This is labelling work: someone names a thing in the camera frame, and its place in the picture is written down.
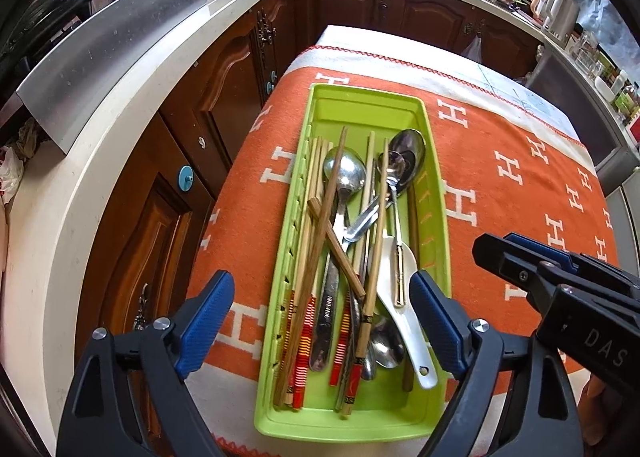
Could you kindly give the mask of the right hand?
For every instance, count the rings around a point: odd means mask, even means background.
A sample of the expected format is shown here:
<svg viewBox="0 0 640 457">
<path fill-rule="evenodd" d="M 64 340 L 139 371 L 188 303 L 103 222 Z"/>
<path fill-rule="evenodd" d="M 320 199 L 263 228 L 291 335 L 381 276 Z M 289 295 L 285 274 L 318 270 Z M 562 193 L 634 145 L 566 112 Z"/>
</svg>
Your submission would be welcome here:
<svg viewBox="0 0 640 457">
<path fill-rule="evenodd" d="M 605 392 L 608 386 L 597 376 L 591 375 L 582 388 L 578 403 L 578 416 L 582 426 L 582 439 L 588 446 L 603 439 L 611 414 L 605 408 Z"/>
</svg>

